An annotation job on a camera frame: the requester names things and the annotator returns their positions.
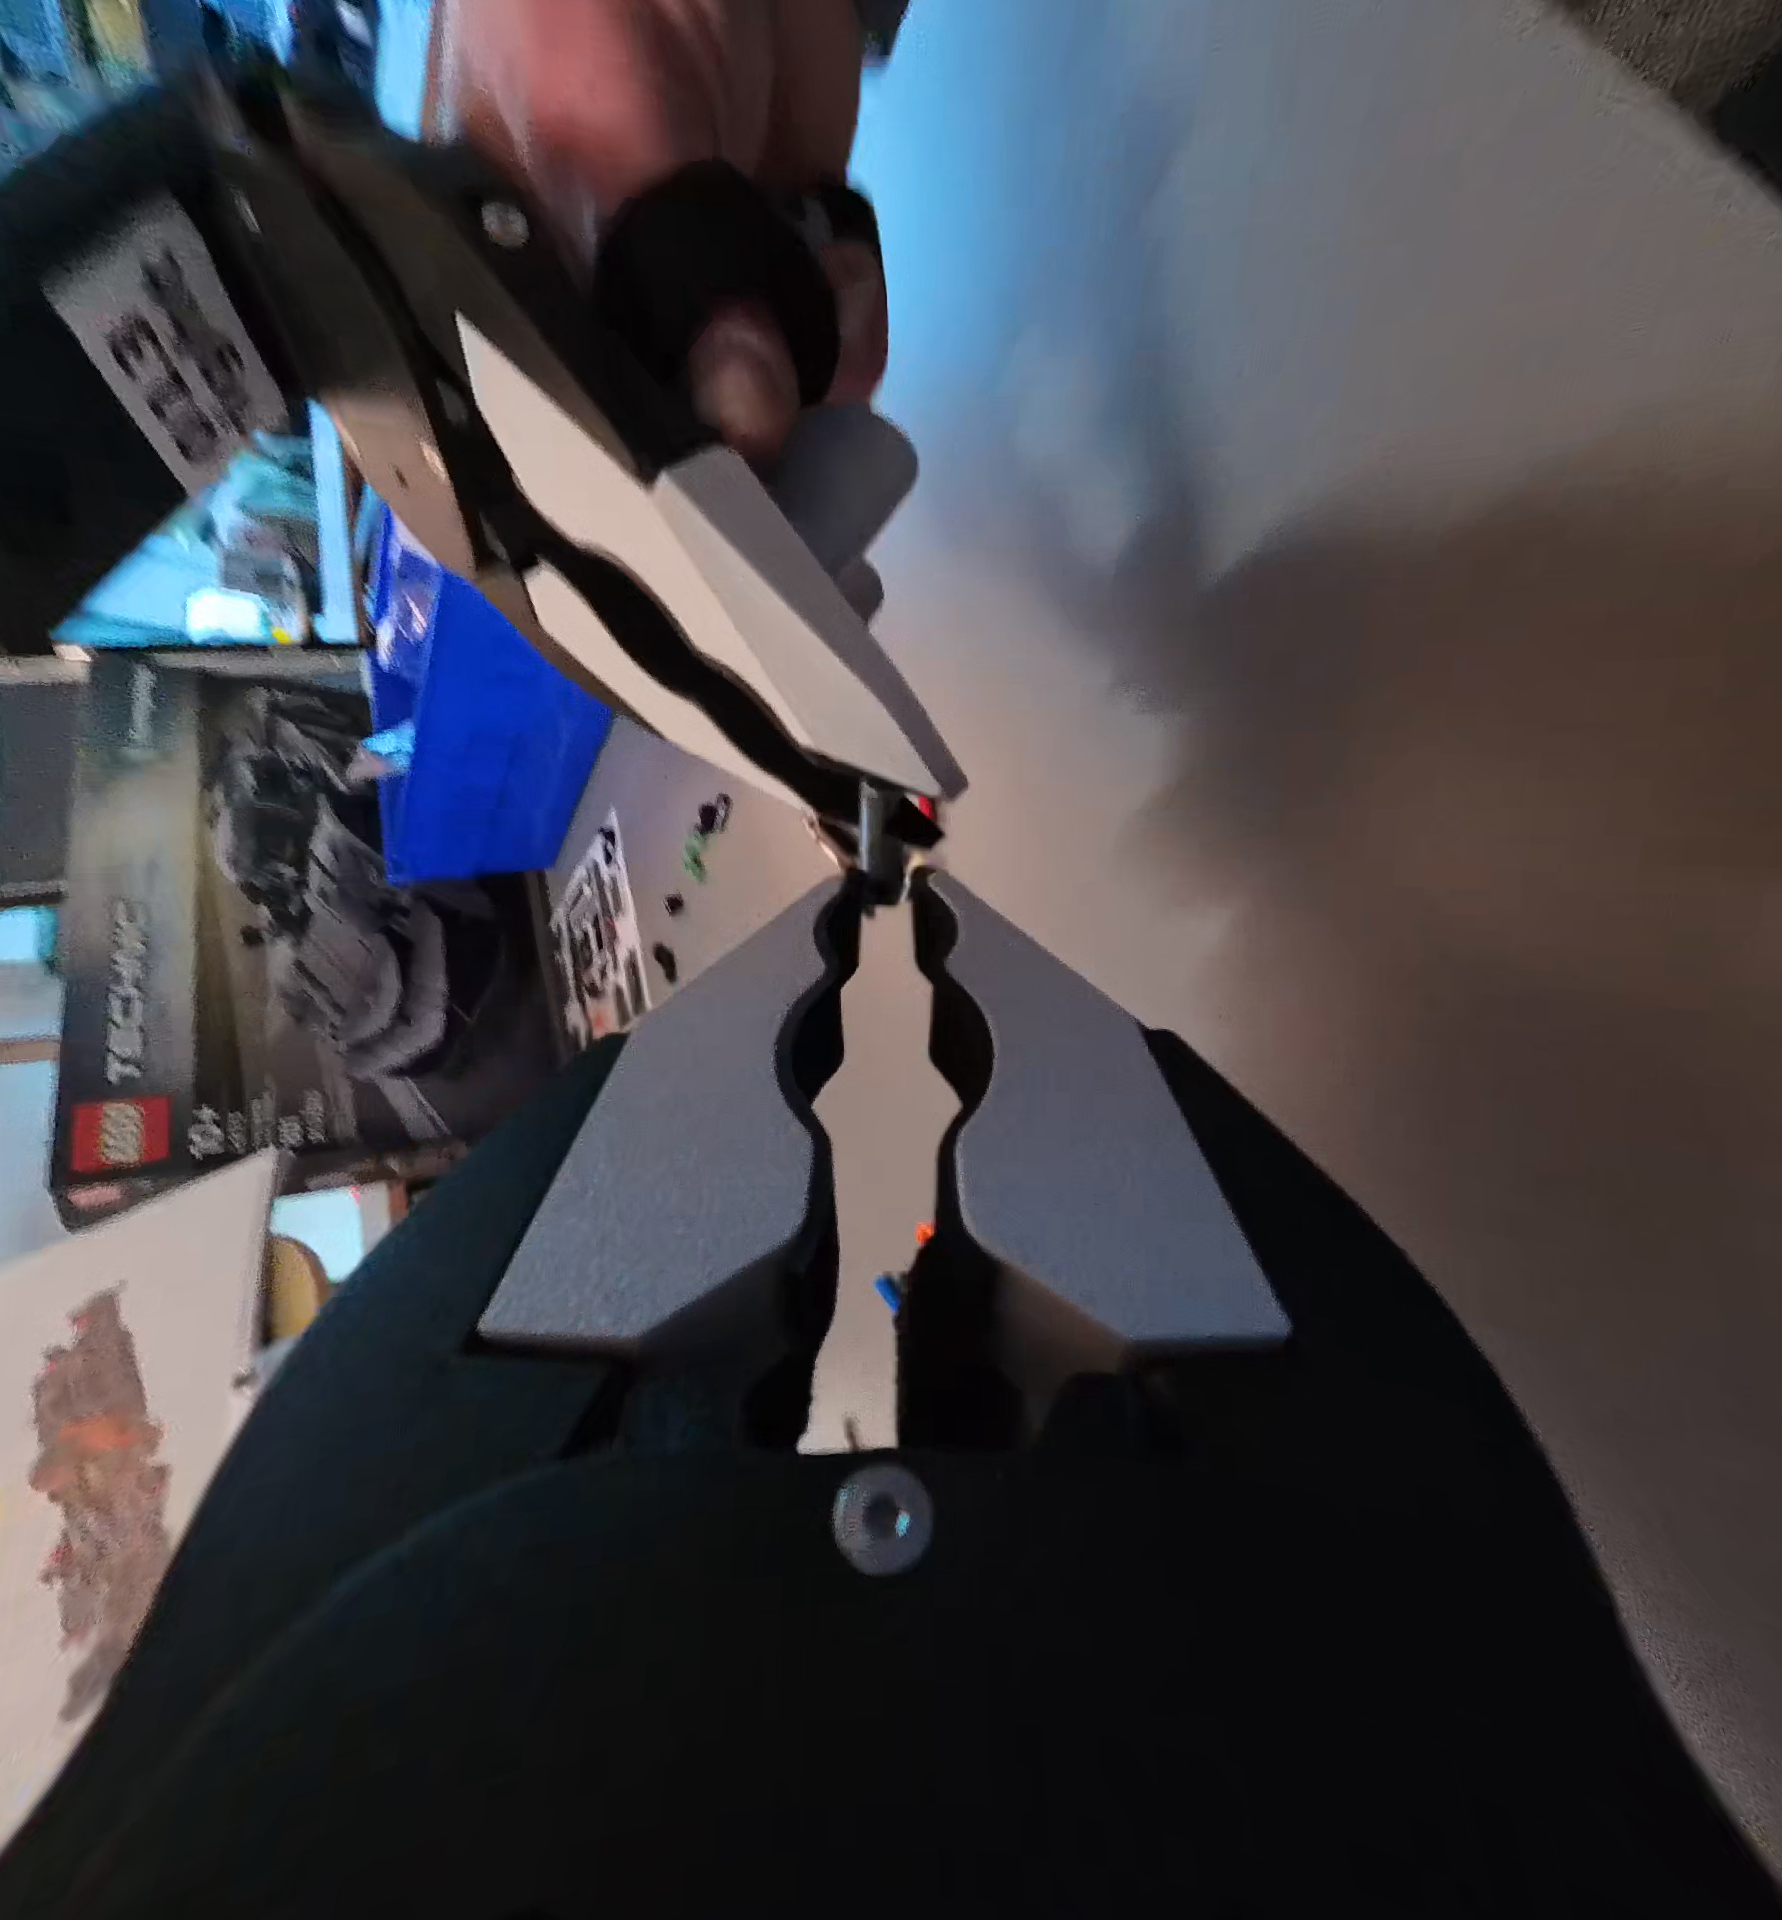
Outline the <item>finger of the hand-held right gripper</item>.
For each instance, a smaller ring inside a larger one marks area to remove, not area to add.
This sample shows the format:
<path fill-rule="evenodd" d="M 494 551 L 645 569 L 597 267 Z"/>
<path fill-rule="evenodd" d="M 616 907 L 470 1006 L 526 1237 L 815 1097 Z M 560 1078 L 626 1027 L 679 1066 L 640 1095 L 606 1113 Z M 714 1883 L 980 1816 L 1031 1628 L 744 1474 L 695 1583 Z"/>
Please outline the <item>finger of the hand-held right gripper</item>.
<path fill-rule="evenodd" d="M 456 328 L 470 396 L 542 519 L 539 555 L 556 536 L 616 563 L 815 762 L 933 801 L 965 793 L 929 710 L 742 457 L 706 444 L 638 478 L 577 383 L 556 396 L 465 312 Z"/>
<path fill-rule="evenodd" d="M 643 730 L 782 804 L 855 822 L 855 779 L 807 756 L 616 563 L 544 558 L 521 584 L 542 636 Z"/>

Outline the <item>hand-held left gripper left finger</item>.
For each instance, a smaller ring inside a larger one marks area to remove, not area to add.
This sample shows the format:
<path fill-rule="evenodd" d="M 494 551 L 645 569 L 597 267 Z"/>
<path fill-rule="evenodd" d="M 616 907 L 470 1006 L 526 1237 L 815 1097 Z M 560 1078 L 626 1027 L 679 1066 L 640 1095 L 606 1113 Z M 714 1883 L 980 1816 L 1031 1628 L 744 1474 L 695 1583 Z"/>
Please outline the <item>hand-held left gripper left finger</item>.
<path fill-rule="evenodd" d="M 623 1381 L 640 1446 L 798 1451 L 838 1292 L 815 1099 L 846 1061 L 863 888 L 817 883 L 638 1020 L 479 1339 Z"/>

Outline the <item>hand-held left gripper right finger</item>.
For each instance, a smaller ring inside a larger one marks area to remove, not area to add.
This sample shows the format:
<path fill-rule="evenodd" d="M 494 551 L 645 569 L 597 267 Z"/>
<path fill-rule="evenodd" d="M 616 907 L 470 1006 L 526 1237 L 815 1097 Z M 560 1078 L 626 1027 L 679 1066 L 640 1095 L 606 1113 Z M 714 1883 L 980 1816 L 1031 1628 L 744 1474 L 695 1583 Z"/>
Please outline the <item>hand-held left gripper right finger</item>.
<path fill-rule="evenodd" d="M 958 1099 L 904 1287 L 904 1440 L 1010 1451 L 1077 1381 L 1282 1349 L 1289 1317 L 1143 1027 L 962 879 L 913 885 Z"/>

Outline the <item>grey lego beam piece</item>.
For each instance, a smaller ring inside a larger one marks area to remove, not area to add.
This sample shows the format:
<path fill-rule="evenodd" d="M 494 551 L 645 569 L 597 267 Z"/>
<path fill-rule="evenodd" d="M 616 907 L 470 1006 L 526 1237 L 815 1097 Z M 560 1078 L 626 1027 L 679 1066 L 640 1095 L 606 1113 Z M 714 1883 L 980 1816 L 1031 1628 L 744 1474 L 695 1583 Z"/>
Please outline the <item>grey lego beam piece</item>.
<path fill-rule="evenodd" d="M 904 797 L 876 780 L 861 780 L 853 868 L 866 916 L 897 908 L 908 891 L 910 852 L 896 830 Z"/>

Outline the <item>lego instruction booklet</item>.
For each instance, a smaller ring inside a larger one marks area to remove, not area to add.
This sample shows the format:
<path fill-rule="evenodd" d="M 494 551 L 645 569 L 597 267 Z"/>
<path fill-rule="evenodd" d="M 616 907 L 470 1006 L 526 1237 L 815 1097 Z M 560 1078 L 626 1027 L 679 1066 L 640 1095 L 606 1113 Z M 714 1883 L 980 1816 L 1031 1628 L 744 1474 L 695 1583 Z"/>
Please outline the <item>lego instruction booklet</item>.
<path fill-rule="evenodd" d="M 252 1398 L 265 1151 L 0 1268 L 0 1851 L 84 1739 Z"/>

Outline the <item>lego sticker sheet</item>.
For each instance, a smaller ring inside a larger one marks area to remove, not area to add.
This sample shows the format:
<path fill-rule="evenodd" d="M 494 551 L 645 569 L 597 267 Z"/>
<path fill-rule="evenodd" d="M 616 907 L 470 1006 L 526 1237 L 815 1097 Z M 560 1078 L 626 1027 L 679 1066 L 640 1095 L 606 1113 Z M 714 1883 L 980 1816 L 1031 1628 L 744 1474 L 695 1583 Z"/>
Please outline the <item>lego sticker sheet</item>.
<path fill-rule="evenodd" d="M 546 924 L 569 1049 L 628 1034 L 654 1006 L 654 982 L 616 810 L 553 881 Z"/>

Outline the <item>dark lego set box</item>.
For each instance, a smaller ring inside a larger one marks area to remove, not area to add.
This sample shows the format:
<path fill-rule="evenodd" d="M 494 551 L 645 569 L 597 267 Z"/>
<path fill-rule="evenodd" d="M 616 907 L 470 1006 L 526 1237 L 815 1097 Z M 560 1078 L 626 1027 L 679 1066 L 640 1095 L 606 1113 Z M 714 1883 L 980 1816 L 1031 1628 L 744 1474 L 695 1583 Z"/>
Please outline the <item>dark lego set box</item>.
<path fill-rule="evenodd" d="M 532 878 L 398 883 L 354 673 L 92 660 L 47 1185 L 87 1229 L 278 1151 L 423 1179 L 572 1057 Z"/>

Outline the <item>person's right hand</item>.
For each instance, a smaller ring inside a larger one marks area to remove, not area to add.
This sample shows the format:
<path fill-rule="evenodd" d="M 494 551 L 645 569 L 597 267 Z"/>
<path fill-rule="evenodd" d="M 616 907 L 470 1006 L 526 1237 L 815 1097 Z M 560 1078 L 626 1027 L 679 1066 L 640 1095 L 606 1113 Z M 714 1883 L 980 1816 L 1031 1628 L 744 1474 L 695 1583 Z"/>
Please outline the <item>person's right hand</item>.
<path fill-rule="evenodd" d="M 580 267 L 625 209 L 722 165 L 784 218 L 830 285 L 837 366 L 820 403 L 878 396 L 888 287 L 851 181 L 874 5 L 436 5 L 428 125 L 524 185 Z"/>

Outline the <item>blue plastic bin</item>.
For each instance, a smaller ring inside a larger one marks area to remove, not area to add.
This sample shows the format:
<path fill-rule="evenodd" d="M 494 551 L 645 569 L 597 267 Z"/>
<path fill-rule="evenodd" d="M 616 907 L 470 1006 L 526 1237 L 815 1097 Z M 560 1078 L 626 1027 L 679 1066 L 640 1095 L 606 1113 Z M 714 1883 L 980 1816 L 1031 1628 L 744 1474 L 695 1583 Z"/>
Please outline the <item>blue plastic bin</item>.
<path fill-rule="evenodd" d="M 612 728 L 474 586 L 390 509 L 368 584 L 369 750 L 385 868 L 412 889 L 542 874 L 564 849 Z"/>

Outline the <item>black monitor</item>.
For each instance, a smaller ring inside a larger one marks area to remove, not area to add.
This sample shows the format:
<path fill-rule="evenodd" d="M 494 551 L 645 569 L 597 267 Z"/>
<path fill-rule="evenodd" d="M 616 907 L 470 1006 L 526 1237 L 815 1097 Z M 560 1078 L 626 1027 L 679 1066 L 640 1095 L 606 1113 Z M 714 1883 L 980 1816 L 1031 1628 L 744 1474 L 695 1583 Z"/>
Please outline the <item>black monitor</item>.
<path fill-rule="evenodd" d="M 84 660 L 0 660 L 0 911 L 67 897 Z"/>

